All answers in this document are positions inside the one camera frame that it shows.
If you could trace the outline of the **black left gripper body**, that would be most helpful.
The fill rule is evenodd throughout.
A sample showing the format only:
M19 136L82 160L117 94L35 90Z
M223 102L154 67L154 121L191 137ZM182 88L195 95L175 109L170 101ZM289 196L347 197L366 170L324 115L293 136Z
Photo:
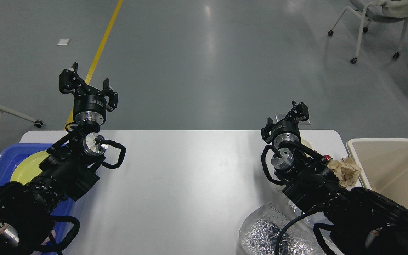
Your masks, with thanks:
M73 100L73 121L81 123L86 119L103 124L106 121L107 100L99 95L78 95Z

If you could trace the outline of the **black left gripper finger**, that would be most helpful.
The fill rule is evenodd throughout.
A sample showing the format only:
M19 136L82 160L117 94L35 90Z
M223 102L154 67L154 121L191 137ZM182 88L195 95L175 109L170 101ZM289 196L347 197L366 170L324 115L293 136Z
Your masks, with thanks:
M101 96L108 97L107 104L105 106L108 112L113 112L118 107L119 94L110 87L110 80L108 78L103 81Z
M78 74L78 63L73 63L71 68L64 69L59 75L59 92L73 94L74 97L87 94L87 84Z

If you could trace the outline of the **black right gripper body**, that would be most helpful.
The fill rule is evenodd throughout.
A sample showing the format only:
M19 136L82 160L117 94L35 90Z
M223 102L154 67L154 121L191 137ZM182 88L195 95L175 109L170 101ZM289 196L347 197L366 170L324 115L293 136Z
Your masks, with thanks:
M301 134L297 122L279 121L271 130L271 144L276 148L280 148L283 141L301 143Z

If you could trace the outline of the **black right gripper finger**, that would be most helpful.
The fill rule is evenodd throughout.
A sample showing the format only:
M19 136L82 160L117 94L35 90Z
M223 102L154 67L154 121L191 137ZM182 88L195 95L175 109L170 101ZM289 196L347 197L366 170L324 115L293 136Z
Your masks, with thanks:
M300 123L309 121L309 109L305 105L305 103L300 102L297 103L296 101L291 102L293 107L291 110L286 114L285 121L292 122L292 123Z
M271 136L271 132L272 129L274 127L274 121L268 117L267 118L267 123L265 125L265 127L263 127L260 132L261 132L261 137L262 140L266 143L266 144L270 144L272 141L272 136Z

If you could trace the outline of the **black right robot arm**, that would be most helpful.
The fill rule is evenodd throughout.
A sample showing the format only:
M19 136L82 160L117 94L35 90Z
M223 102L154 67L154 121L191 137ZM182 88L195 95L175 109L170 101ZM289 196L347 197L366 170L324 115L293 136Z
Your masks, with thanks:
M263 172L302 214L283 227L275 243L278 255L285 233L297 222L322 212L330 224L316 223L313 233L322 251L327 245L322 230L330 231L335 246L345 255L408 255L408 209L364 187L347 190L327 164L330 157L302 144L299 123L309 119L305 103L292 101L281 120L267 119L261 129L266 146L261 155Z

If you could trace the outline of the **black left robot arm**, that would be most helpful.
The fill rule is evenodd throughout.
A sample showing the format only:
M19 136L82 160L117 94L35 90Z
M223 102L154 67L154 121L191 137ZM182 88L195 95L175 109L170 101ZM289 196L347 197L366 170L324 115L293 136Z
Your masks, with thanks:
M0 255L63 253L77 236L80 221L73 216L55 216L60 202L77 201L100 179L97 169L119 168L126 147L100 135L106 113L118 106L118 93L109 79L103 89L88 85L78 74L78 63L59 75L59 90L73 94L73 127L52 144L39 163L41 172L21 184L0 186Z

